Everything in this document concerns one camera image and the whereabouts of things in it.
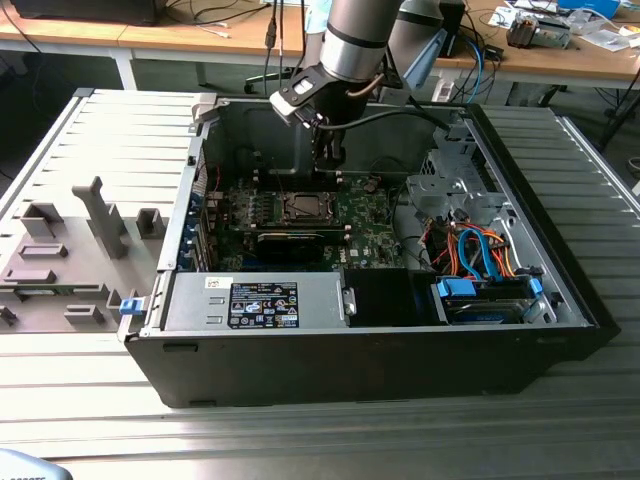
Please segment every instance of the floor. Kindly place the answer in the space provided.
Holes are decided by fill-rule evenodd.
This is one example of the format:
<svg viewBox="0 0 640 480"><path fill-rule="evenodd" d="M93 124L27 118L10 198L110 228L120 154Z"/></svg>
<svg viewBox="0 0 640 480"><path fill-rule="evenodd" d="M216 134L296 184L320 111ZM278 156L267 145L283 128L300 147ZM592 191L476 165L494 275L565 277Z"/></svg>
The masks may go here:
<svg viewBox="0 0 640 480"><path fill-rule="evenodd" d="M0 77L0 193L14 177L46 133L56 115L64 107L76 86L121 88L115 63L107 58L74 57L36 54L24 57L27 73L17 76L11 71ZM199 91L196 70L192 63L140 60L134 65L139 88L142 90ZM245 65L206 66L208 81L218 91L244 94L244 79L262 74L262 68ZM418 92L418 99L428 100L435 81L427 82ZM275 88L277 82L271 82ZM492 97L505 98L511 85L497 82ZM551 108L569 116L587 138L596 141L607 122L603 112L608 105L591 88L569 88L557 93ZM606 158L629 185L635 181L627 170L627 159L640 155L640 120L628 122L610 143Z"/></svg>

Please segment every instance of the computer case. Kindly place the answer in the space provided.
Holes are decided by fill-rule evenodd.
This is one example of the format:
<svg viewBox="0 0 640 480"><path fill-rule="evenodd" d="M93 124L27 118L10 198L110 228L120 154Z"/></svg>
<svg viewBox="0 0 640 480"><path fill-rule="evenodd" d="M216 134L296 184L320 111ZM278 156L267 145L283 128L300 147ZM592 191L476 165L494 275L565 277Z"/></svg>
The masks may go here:
<svg viewBox="0 0 640 480"><path fill-rule="evenodd" d="M167 0L11 0L23 18L97 20L153 25Z"/></svg>

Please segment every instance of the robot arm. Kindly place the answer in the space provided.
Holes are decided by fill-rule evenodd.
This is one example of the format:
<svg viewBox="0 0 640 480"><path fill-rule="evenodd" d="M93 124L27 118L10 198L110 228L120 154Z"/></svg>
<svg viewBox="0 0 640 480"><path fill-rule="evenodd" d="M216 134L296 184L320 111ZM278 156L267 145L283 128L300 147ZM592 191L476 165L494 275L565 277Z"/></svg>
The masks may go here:
<svg viewBox="0 0 640 480"><path fill-rule="evenodd" d="M333 1L320 63L298 73L290 86L271 96L274 109L285 122L290 123L292 116L312 100L316 111L332 122L361 115L360 112L354 117L353 102L349 100L358 99L356 103L361 103L363 110L367 95L347 93L362 91L376 77L401 3L402 0ZM345 100L348 105L344 108L335 105ZM299 118L305 121L304 115Z"/></svg>
<svg viewBox="0 0 640 480"><path fill-rule="evenodd" d="M320 62L295 75L270 97L287 123L313 128L313 152L319 168L344 163L344 130L326 129L362 116L369 94L383 80L393 88L402 81L381 71L382 59L401 6L432 0L333 0Z"/></svg>

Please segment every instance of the table surface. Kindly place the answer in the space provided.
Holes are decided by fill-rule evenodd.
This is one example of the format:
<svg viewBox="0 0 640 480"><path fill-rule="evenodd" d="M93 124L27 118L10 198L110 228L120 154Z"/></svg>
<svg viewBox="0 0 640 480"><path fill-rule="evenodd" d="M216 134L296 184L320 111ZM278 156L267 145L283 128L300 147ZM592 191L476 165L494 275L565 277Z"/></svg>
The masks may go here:
<svg viewBox="0 0 640 480"><path fill-rule="evenodd" d="M224 54L264 54L264 35L271 14L270 9L267 8L230 20L229 29L210 27L213 30L226 31L231 35L231 38L225 39L195 26L177 24L166 17L155 27L62 20L26 20L19 17L9 0L4 2L11 18L36 42ZM224 4L223 0L193 0L196 11L218 3ZM575 37L566 50L543 47L511 48L507 45L505 29L486 24L491 16L490 12L502 2L500 0L469 0L469 3L470 15L479 33L487 43L504 49L501 72L631 80L640 66L640 59L629 49L611 53ZM202 18L206 20L221 18L255 8L257 5L259 5L257 0L241 0L231 9L210 12ZM189 18L187 8L187 2L183 0L172 7L172 15L187 21ZM640 13L625 11L615 20L620 23L640 22ZM469 20L465 18L463 24L468 26ZM302 50L299 7L285 7L284 25L284 55L297 56ZM0 39L24 40L4 15L0 15ZM473 66L474 59L463 48L454 58L438 59L436 62L436 67L444 68L466 69Z"/></svg>

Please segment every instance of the gray 3d-printed part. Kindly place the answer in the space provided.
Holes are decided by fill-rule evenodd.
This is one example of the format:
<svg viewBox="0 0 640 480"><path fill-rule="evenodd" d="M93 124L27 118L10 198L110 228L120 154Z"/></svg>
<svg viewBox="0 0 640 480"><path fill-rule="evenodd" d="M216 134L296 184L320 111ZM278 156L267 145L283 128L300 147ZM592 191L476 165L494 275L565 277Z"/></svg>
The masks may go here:
<svg viewBox="0 0 640 480"><path fill-rule="evenodd" d="M16 292L15 288L0 288L0 302L24 301L24 296Z"/></svg>
<svg viewBox="0 0 640 480"><path fill-rule="evenodd" d="M107 310L111 312L111 316L118 323L118 325L120 325L120 321L122 320L122 314L120 313L121 303L122 298L120 298L120 294L114 288L113 290L111 290L109 298L107 298Z"/></svg>
<svg viewBox="0 0 640 480"><path fill-rule="evenodd" d="M31 238L54 238L53 232L44 218L22 217L20 221L29 235L31 235Z"/></svg>
<svg viewBox="0 0 640 480"><path fill-rule="evenodd" d="M64 220L51 203L33 202L20 219L32 238L53 238L50 223L62 223Z"/></svg>
<svg viewBox="0 0 640 480"><path fill-rule="evenodd" d="M0 305L0 318L4 320L7 325L12 326L14 320L16 320L16 314L4 305Z"/></svg>
<svg viewBox="0 0 640 480"><path fill-rule="evenodd" d="M136 219L140 238L160 239L164 237L166 227L157 208L141 208Z"/></svg>
<svg viewBox="0 0 640 480"><path fill-rule="evenodd" d="M118 211L118 206L115 203L107 203L106 205L107 205L107 208L109 209L109 218L113 220L114 225L116 226L119 225L118 235L124 234L127 231L127 228L124 225L124 220L122 220L122 217L120 216L120 212ZM93 236L97 237L98 232L93 227L93 222L91 221L90 218L87 218L87 225L89 225L89 230L91 230L91 233L93 234Z"/></svg>
<svg viewBox="0 0 640 480"><path fill-rule="evenodd" d="M30 258L64 258L68 255L68 251L61 243L42 243L23 245L18 254L25 260Z"/></svg>
<svg viewBox="0 0 640 480"><path fill-rule="evenodd" d="M56 274L53 270L10 270L4 280L16 283L53 283L56 281Z"/></svg>
<svg viewBox="0 0 640 480"><path fill-rule="evenodd" d="M64 318L72 325L104 322L104 317L96 305L67 305Z"/></svg>
<svg viewBox="0 0 640 480"><path fill-rule="evenodd" d="M104 283L95 287L74 288L73 294L83 300L106 300L109 298L109 289Z"/></svg>
<svg viewBox="0 0 640 480"><path fill-rule="evenodd" d="M127 251L118 233L122 228L122 219L118 213L116 213L117 218L112 217L113 213L110 213L100 195L101 188L102 180L100 180L100 177L95 177L91 185L71 187L71 192L83 201L93 222L93 228L102 239L109 257L120 258ZM112 208L111 212L114 211L117 212L117 209Z"/></svg>

